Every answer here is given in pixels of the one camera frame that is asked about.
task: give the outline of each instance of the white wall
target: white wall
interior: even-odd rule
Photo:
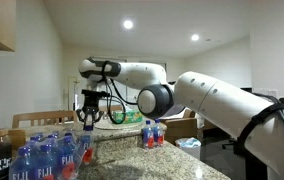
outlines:
[[[16,51],[0,52],[0,128],[13,114],[62,108],[62,44],[40,0],[17,0]]]
[[[284,1],[252,0],[252,82],[284,97]]]
[[[237,87],[251,87],[250,38],[187,58],[185,65],[186,71],[212,76]]]
[[[146,57],[146,56],[137,56],[134,54],[128,54],[123,52],[114,52],[102,49],[93,49],[88,47],[73,46],[73,45],[64,45],[63,46],[63,57],[64,57],[64,89],[68,89],[68,86],[73,83],[74,80],[79,80],[80,83],[77,85],[78,94],[79,94],[79,103],[83,103],[83,95],[81,94],[81,89],[86,88],[86,81],[81,77],[78,72],[79,63],[90,56],[96,57],[114,57],[126,59],[127,62],[139,62],[139,61],[148,61],[148,62],[161,62],[166,63],[167,66],[167,80],[173,81],[176,80],[179,75],[183,72],[184,65],[180,59],[172,59],[165,57]],[[128,88],[127,95],[128,101],[132,101],[133,97],[138,94],[139,91]],[[68,96],[64,96],[64,108],[68,108]]]

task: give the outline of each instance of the recessed light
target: recessed light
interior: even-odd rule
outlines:
[[[133,28],[133,22],[131,20],[125,20],[123,22],[123,26],[125,29],[132,29]]]
[[[197,35],[197,34],[193,34],[193,35],[191,36],[191,40],[192,40],[192,41],[197,41],[197,40],[199,40],[199,39],[200,39],[200,36]]]

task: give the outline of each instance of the ceiling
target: ceiling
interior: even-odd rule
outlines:
[[[64,44],[187,58],[249,35],[249,0],[44,0]],[[134,22],[125,30],[124,19]],[[190,40],[197,33],[200,39]]]

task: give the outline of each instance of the ceiling light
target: ceiling light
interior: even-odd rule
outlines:
[[[126,20],[123,23],[123,26],[125,29],[132,29],[133,28],[133,22],[131,20]]]
[[[197,41],[197,40],[199,40],[199,39],[200,39],[200,37],[199,37],[199,35],[197,35],[197,34],[193,34],[192,37],[191,37],[191,40],[192,40],[192,41]]]

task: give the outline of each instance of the white robotic arm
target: white robotic arm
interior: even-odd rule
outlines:
[[[170,116],[188,107],[239,137],[251,118],[272,105],[240,88],[195,73],[182,74],[174,85],[166,82],[161,66],[147,63],[114,63],[84,60],[79,71],[84,78],[98,82],[112,78],[126,86],[141,89],[138,107],[149,118]],[[265,163],[279,179],[284,179],[284,125],[272,113],[248,135],[245,147]]]

